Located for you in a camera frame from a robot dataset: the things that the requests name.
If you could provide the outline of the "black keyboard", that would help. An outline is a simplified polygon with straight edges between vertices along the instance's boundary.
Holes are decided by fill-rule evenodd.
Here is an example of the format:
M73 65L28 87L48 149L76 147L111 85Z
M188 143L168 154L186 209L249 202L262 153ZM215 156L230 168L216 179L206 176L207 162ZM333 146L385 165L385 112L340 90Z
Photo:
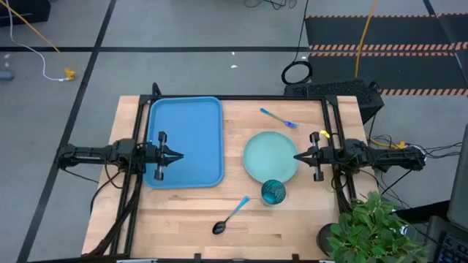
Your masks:
M436 257L437 263L468 263L468 244L445 235Z

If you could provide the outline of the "pale green round plate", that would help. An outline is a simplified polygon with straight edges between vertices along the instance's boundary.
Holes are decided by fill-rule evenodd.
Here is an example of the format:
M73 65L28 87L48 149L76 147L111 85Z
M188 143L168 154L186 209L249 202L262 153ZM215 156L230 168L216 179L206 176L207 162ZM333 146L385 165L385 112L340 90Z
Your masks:
M256 181L287 182L298 171L298 154L295 143L277 131L262 131L245 144L243 164L247 173Z

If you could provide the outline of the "black box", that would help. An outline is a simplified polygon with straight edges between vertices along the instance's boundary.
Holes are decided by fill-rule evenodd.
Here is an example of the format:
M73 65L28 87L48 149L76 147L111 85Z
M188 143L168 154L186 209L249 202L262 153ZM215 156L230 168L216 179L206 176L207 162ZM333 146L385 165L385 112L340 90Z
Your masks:
M49 0L3 0L29 23L48 21L51 5ZM0 27L10 25L9 10L0 3Z

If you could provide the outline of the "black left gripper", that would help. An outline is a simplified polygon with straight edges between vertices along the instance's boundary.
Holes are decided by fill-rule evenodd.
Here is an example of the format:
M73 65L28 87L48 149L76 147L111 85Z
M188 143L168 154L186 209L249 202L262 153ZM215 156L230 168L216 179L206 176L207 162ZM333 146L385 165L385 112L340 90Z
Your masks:
M145 165L145 173L143 178L151 178L152 180L161 181L164 179L163 167L167 167L174 161L178 161L183 158L182 153L175 152L166 146L167 135L165 132L160 131L158 133L158 145L154 145L152 142L147 142L141 152L143 164Z

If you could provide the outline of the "teal translucent cup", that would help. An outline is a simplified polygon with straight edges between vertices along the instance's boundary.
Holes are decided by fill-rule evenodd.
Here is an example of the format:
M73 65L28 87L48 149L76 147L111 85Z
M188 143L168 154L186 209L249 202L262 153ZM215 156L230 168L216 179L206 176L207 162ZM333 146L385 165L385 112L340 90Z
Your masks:
M287 191L284 184L278 180L267 180L261 188L262 202L266 206L278 205L284 201Z

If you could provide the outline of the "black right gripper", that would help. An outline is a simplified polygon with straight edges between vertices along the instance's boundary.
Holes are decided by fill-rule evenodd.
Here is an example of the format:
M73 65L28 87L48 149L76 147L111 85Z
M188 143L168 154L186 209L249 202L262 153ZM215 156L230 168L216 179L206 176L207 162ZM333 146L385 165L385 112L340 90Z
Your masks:
M318 142L320 140L320 133L318 131L312 132L309 138L312 146L305 152L295 155L294 158L308 164L309 167L315 167L314 181L323 181L324 176L321 165L332 164L334 160L334 147L326 146L319 148Z

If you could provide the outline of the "blue plastic tray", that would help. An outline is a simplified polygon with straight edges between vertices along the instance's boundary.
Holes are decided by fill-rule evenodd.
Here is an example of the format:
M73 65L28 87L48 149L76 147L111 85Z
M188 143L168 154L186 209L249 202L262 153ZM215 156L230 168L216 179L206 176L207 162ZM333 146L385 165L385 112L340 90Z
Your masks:
M224 177L223 114L221 102L212 96L159 99L149 113L146 142L157 145L165 132L168 147L184 157L162 169L147 164L143 181L150 188L205 188Z

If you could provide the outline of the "black plant pot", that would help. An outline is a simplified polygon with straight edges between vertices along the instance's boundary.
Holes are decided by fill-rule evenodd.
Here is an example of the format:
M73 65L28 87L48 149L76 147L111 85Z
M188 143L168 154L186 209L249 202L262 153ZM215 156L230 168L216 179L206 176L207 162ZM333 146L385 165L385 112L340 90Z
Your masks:
M317 234L317 237L316 237L316 242L317 242L317 246L318 248L325 254L325 255L329 255L333 249L328 241L328 238L329 237L332 237L332 232L331 232L331 226L333 225L333 223L329 223L329 224L326 224L325 226L323 226L318 234Z

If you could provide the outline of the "grey panel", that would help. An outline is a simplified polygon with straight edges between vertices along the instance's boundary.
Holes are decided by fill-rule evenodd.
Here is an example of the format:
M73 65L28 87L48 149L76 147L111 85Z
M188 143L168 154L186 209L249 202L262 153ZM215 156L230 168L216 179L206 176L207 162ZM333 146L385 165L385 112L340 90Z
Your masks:
M468 124L464 130L447 217L468 231Z

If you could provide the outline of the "black computer tower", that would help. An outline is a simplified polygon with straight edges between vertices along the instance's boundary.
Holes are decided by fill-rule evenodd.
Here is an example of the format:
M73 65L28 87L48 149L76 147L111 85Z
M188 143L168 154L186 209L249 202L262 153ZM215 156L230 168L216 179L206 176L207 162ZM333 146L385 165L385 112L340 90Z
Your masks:
M287 85L285 96L355 96L363 124L369 121L385 105L380 87L375 80L369 78L336 80L321 83L302 83Z

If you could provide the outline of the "black metal table frame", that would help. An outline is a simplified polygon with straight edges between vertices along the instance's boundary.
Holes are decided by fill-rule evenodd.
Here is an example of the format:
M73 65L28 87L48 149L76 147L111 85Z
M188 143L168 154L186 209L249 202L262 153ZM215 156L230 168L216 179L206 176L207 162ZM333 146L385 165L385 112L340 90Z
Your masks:
M322 226L337 221L339 207L331 188L332 169L316 182L312 168L301 164L287 182L280 205L266 206L261 185L251 178L241 160L247 140L258 132L278 131L299 150L310 146L309 135L342 127L346 138L365 137L357 99L340 96L336 105L301 97L222 95L224 121L224 178L210 188L153 190L143 187L137 207L125 221L117 249L135 259L158 262L318 262L325 254L316 237ZM297 129L260 112L296 123ZM219 235L213 226L223 221L244 197L249 201Z

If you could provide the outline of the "green leafy plant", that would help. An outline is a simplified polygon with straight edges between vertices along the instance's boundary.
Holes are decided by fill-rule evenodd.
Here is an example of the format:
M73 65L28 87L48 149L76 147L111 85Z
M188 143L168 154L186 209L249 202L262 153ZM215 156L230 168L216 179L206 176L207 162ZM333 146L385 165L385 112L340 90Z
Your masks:
M375 191L351 202L350 212L331 224L326 252L335 263L429 263L428 248L401 231L410 224L398 217L392 202Z

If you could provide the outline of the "black mat with hazard stripes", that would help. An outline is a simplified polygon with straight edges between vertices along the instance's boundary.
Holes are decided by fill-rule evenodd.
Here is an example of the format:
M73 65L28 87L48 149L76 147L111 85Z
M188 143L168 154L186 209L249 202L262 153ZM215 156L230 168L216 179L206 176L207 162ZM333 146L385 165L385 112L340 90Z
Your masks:
M388 96L468 96L468 13L315 15L305 25L317 82L358 76Z

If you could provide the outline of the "iridescent fork with blue handle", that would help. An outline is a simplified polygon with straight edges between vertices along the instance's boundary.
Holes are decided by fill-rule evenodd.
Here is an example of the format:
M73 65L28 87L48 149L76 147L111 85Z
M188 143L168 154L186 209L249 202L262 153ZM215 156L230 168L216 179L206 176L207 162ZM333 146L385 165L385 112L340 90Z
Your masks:
M267 111L266 109L264 108L261 108L260 109L260 112L266 114L266 115L269 115L271 116L272 118L275 118L276 120L278 121L281 121L285 126L291 128L291 129L297 129L298 128L298 125L296 123L293 123L293 122L290 122L290 121L286 121L285 119L283 118L280 118L279 116L277 115L274 115L273 113L270 113L269 111Z

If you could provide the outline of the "dark spoon with blue handle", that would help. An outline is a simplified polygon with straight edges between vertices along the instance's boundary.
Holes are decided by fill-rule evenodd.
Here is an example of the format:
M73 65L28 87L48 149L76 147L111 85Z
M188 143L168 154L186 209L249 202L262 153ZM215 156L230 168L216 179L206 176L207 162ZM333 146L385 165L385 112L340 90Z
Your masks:
M241 202L237 205L237 207L229 214L228 217L226 217L225 220L223 221L218 221L214 224L212 233L214 235L219 235L223 233L223 231L226 229L226 224L227 221L233 217L247 202L249 201L249 197L244 197Z

